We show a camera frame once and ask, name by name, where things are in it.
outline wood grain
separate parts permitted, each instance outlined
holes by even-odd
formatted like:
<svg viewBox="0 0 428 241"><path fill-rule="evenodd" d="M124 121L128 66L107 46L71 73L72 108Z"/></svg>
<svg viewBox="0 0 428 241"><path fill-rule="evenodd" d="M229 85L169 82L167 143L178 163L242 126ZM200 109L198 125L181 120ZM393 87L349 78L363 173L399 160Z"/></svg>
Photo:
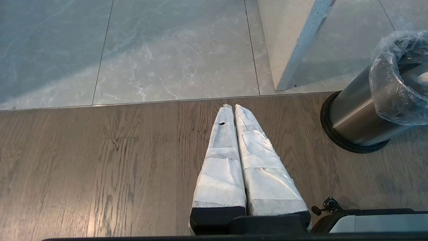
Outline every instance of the wood grain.
<svg viewBox="0 0 428 241"><path fill-rule="evenodd" d="M329 95L1 112L0 240L188 235L225 103L254 113L308 206L332 195L344 208L428 210L428 127L350 153L319 122Z"/></svg>

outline gray marble tile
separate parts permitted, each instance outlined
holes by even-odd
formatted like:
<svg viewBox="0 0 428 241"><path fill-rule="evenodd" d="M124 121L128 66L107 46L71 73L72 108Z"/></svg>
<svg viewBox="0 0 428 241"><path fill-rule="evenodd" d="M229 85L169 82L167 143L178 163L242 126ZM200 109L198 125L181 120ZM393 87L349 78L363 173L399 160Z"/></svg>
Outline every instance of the gray marble tile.
<svg viewBox="0 0 428 241"><path fill-rule="evenodd" d="M94 104L251 95L243 1L114 2Z"/></svg>
<svg viewBox="0 0 428 241"><path fill-rule="evenodd" d="M250 22L253 46L257 46L255 26ZM376 44L391 32L393 28L379 1L338 0L300 63L289 90L275 91L269 70L264 68L268 59L256 59L260 94L341 90L367 67ZM265 54L260 49L254 48L255 57Z"/></svg>
<svg viewBox="0 0 428 241"><path fill-rule="evenodd" d="M381 0L395 30L428 30L427 0Z"/></svg>
<svg viewBox="0 0 428 241"><path fill-rule="evenodd" d="M90 105L111 0L0 2L0 109Z"/></svg>

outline white wrapping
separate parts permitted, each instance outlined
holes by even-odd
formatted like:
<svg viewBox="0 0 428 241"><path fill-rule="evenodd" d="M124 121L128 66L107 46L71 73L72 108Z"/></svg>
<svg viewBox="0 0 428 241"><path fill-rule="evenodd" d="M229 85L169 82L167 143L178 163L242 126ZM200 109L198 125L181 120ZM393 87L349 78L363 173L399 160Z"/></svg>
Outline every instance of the white wrapping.
<svg viewBox="0 0 428 241"><path fill-rule="evenodd" d="M236 105L235 121L247 188L247 212L267 216L309 211L251 111Z"/></svg>
<svg viewBox="0 0 428 241"><path fill-rule="evenodd" d="M218 111L193 194L194 208L246 207L232 107Z"/></svg>

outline stainless steel trash can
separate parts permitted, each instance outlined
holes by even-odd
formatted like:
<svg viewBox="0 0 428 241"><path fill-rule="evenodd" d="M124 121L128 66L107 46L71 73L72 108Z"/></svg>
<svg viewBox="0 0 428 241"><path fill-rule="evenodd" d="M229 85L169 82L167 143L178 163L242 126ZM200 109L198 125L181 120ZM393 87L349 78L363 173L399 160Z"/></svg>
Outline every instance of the stainless steel trash can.
<svg viewBox="0 0 428 241"><path fill-rule="evenodd" d="M321 124L333 142L355 153L377 151L391 137L412 127L392 123L377 115L370 92L369 67L344 90L333 93L324 102Z"/></svg>

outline trash can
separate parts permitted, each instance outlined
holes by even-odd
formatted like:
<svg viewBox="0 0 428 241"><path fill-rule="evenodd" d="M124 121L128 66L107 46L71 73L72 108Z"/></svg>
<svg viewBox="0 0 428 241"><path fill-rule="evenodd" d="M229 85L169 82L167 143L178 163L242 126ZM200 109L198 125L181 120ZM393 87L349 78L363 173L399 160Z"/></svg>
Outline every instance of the trash can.
<svg viewBox="0 0 428 241"><path fill-rule="evenodd" d="M334 143L355 153L377 151L428 124L428 31L383 38L370 65L324 102L321 124Z"/></svg>

